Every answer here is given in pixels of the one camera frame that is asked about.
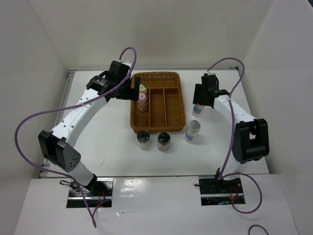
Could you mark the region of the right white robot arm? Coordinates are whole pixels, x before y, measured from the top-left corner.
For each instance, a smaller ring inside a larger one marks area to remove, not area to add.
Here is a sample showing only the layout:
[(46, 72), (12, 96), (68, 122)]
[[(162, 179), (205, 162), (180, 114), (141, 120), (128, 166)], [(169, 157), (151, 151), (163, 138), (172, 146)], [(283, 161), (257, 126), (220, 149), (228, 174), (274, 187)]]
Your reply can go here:
[(219, 112), (231, 124), (230, 150), (227, 163), (215, 174), (214, 187), (226, 193), (239, 182), (239, 174), (253, 162), (269, 154), (268, 123), (247, 113), (229, 98), (229, 92), (219, 88), (215, 74), (205, 73), (201, 84), (195, 85), (193, 104), (208, 106)]

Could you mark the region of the pink cap spice bottle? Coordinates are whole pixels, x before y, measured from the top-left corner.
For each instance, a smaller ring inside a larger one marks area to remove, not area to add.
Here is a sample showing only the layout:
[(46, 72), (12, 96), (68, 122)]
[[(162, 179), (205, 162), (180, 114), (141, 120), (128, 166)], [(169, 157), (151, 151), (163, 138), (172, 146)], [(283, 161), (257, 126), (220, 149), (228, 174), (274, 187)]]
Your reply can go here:
[(147, 100), (147, 95), (144, 93), (139, 93), (138, 96), (138, 101), (136, 108), (139, 112), (145, 112), (148, 110), (148, 100)]

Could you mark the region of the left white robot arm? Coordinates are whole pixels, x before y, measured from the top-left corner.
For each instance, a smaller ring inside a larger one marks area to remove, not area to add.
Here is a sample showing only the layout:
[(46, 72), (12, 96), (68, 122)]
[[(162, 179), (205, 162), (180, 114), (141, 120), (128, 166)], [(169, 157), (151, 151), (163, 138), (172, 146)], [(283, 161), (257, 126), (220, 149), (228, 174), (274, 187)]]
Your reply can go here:
[(104, 95), (121, 80), (108, 71), (93, 77), (78, 102), (79, 107), (72, 109), (50, 132), (43, 130), (38, 136), (43, 156), (74, 178), (80, 184), (81, 192), (88, 196), (96, 193), (100, 183), (97, 176), (82, 163), (81, 154), (74, 146), (87, 124), (110, 99), (138, 100), (138, 76), (128, 78), (113, 93)]

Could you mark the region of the silver cap jar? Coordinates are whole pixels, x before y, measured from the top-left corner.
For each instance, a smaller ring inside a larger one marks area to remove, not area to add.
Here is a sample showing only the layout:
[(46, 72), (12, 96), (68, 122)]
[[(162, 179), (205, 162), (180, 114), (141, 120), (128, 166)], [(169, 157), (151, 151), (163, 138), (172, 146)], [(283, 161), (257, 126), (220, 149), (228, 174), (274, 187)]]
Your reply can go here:
[(192, 110), (192, 115), (196, 118), (199, 118), (203, 114), (204, 110), (205, 110), (205, 106), (195, 104)]
[(187, 125), (187, 129), (185, 132), (185, 141), (188, 143), (192, 143), (200, 128), (201, 125), (197, 120), (191, 120)]

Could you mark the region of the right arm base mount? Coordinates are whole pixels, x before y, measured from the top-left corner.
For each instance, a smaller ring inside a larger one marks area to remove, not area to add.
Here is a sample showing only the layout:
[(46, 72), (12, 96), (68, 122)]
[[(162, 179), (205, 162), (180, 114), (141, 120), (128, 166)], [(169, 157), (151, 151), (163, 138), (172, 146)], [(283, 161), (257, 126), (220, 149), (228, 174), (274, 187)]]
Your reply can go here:
[(200, 190), (202, 206), (245, 204), (245, 198), (241, 180), (218, 181), (217, 177), (199, 178), (199, 182), (194, 184)]

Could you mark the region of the yellow cap spice bottle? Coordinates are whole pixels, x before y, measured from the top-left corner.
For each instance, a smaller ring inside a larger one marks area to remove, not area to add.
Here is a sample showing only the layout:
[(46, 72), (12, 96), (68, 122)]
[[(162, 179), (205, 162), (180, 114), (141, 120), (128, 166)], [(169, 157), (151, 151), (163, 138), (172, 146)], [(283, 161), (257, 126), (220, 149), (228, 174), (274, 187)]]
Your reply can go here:
[(139, 85), (139, 92), (142, 94), (146, 94), (147, 93), (147, 87), (144, 84), (140, 84)]

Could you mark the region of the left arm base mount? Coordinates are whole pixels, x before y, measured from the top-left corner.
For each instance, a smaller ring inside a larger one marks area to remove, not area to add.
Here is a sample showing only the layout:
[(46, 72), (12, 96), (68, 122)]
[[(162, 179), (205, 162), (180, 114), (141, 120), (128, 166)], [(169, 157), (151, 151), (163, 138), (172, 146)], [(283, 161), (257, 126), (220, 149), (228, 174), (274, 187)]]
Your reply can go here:
[[(112, 206), (114, 179), (100, 177), (98, 178), (98, 182), (98, 187), (93, 192), (89, 192), (87, 189), (81, 187), (81, 191), (85, 196), (86, 202), (90, 208), (95, 208), (98, 204), (101, 204), (100, 207), (102, 208), (110, 208)], [(67, 208), (86, 207), (83, 196), (73, 180), (61, 180), (59, 183), (60, 185), (69, 187)]]

